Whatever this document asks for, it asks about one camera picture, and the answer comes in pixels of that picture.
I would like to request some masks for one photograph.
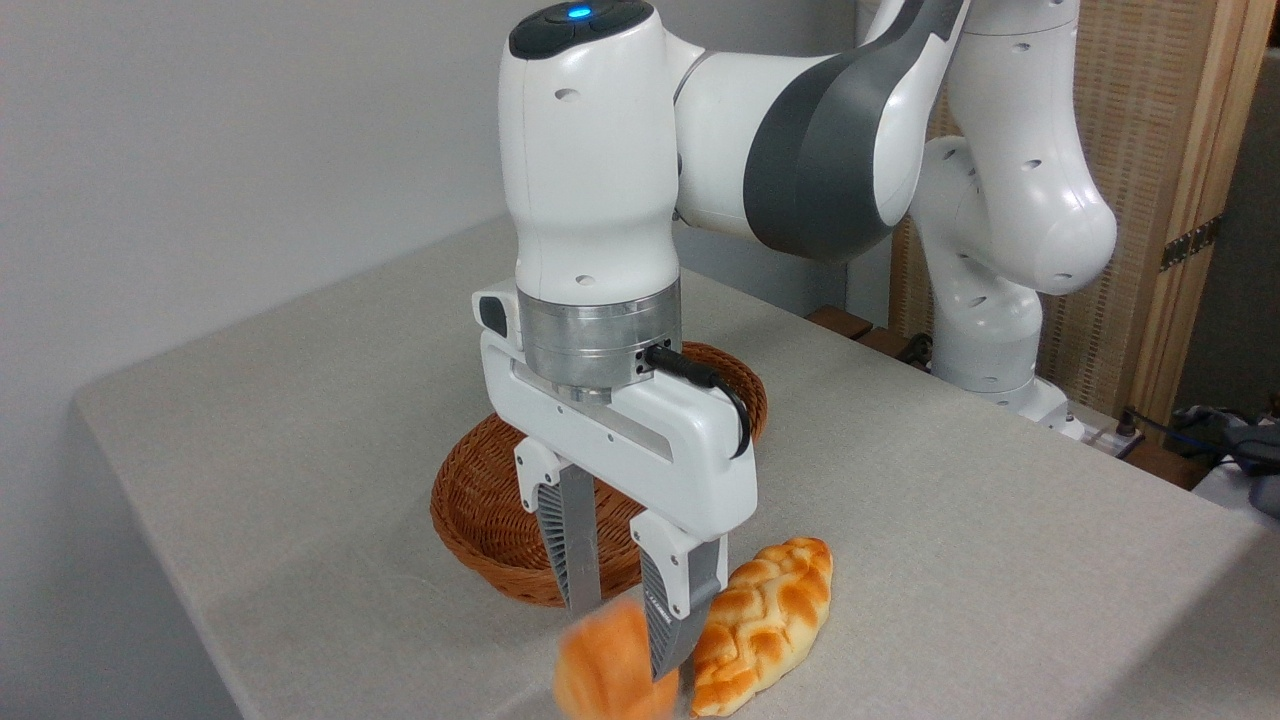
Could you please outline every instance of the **wooden block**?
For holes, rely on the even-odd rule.
[[[884,328],[876,328],[872,332],[858,338],[858,342],[870,347],[877,352],[883,352],[890,357],[897,357],[904,350],[906,350],[908,341],[905,337],[886,331]]]
[[[846,313],[832,305],[823,305],[822,307],[818,307],[805,319],[810,323],[822,325],[833,333],[842,334],[849,340],[858,340],[872,332],[872,328],[874,327],[872,323],[859,318],[858,315]]]
[[[1188,491],[1194,489],[1210,473],[1208,468],[1160,447],[1151,438],[1138,443],[1124,461]]]

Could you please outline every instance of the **woven panel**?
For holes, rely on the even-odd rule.
[[[1126,391],[1147,316],[1142,293],[1164,245],[1188,97],[1202,73],[1211,0],[1084,0],[1076,51],[1075,109],[1085,156],[1120,220],[1106,272],[1069,297],[1044,299],[1039,374],[1073,400],[1112,413]],[[941,102],[931,133],[957,132]],[[910,223],[893,240],[891,327],[928,332],[928,270]]]

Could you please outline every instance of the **white wall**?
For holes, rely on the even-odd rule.
[[[497,51],[541,4],[0,3],[0,716],[236,716],[70,395],[502,213]],[[657,4],[722,49],[852,32]]]

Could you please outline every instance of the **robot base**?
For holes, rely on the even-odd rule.
[[[1012,392],[977,392],[974,395],[1001,407],[1007,407],[1023,418],[1051,430],[1057,430],[1074,441],[1084,439],[1084,424],[1071,415],[1066,393],[1047,380],[1033,378],[1032,382]]]

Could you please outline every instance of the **bread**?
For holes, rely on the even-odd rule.
[[[809,656],[831,610],[831,573],[827,543],[794,538],[730,575],[694,648],[694,717],[728,716]]]
[[[570,720],[671,720],[678,673],[653,682],[644,610],[631,598],[584,618],[561,638],[552,693]]]

